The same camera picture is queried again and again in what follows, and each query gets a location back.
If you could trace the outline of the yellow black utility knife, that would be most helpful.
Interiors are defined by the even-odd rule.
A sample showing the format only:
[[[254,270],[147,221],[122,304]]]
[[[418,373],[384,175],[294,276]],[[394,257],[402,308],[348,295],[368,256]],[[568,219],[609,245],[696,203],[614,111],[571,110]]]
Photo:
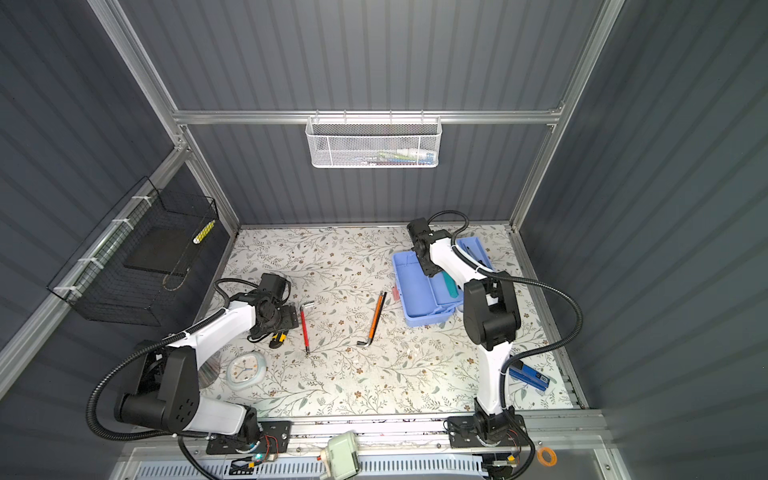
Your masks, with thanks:
[[[270,340],[269,348],[270,349],[278,349],[278,348],[282,347],[283,344],[285,343],[286,338],[287,338],[287,334],[288,334],[287,330],[282,330],[282,331],[276,332],[272,336],[272,338]]]

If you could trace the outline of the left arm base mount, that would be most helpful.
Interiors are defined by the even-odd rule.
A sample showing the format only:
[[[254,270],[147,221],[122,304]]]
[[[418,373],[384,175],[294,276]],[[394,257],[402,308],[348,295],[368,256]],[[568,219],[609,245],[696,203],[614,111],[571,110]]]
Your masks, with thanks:
[[[253,432],[240,432],[235,436],[216,435],[208,441],[208,455],[268,454],[287,451],[291,438],[291,421],[260,421]]]

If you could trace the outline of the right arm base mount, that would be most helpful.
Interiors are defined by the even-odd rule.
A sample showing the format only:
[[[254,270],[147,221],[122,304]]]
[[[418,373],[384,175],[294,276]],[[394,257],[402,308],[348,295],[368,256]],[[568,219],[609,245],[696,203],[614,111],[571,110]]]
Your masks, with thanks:
[[[516,415],[513,423],[504,415],[490,422],[478,415],[450,416],[443,421],[450,446],[454,449],[513,447],[528,445],[524,439],[527,432],[525,420]]]

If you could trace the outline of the white blue tool box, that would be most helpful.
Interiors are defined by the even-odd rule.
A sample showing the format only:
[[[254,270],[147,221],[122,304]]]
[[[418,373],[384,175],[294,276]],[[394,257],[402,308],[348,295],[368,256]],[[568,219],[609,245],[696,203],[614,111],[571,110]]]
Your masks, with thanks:
[[[442,272],[427,277],[415,252],[402,251],[392,256],[397,292],[405,317],[411,328],[444,323],[456,312],[463,311],[464,293],[451,298],[446,290]]]

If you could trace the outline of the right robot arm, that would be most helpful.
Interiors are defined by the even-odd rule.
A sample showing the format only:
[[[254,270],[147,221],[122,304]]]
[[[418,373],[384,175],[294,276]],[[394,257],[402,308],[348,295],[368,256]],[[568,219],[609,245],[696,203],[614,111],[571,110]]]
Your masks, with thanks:
[[[449,232],[434,230],[431,222],[447,214],[462,218],[461,228]],[[481,379],[475,397],[473,430],[488,444],[497,443],[510,429],[517,429],[515,410],[508,404],[506,383],[510,368],[524,358],[552,352],[573,341],[581,332],[584,314],[579,304],[566,292],[536,279],[512,276],[482,264],[459,246],[458,237],[469,227],[469,218],[457,210],[443,210],[430,218],[420,217],[407,224],[413,251],[424,274],[433,277],[447,273],[463,291],[463,325],[479,351]],[[514,354],[512,343],[522,320],[515,286],[522,284],[548,290],[560,296],[574,311],[575,325],[560,340]]]

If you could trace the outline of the teal utility knife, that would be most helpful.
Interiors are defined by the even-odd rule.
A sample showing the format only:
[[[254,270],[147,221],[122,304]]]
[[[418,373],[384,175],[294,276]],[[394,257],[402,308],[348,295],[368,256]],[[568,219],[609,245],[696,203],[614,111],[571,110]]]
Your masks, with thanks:
[[[445,271],[442,272],[442,276],[449,296],[457,298],[459,296],[459,289],[454,279]]]

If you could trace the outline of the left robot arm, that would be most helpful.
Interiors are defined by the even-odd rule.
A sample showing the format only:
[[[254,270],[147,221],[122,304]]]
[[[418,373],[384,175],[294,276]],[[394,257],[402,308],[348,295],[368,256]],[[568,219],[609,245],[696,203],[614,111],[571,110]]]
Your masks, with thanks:
[[[215,281],[223,305],[208,317],[156,342],[144,341],[101,379],[86,403],[85,420],[96,436],[109,441],[138,441],[166,435],[230,437],[238,442],[260,441],[262,430],[252,407],[208,399],[200,393],[199,370],[221,348],[247,333],[260,340],[297,327],[290,302],[291,282],[264,273],[248,282],[247,291],[227,294],[225,279]],[[101,396],[114,379],[120,380],[114,406],[116,421],[135,427],[118,432],[98,418]]]

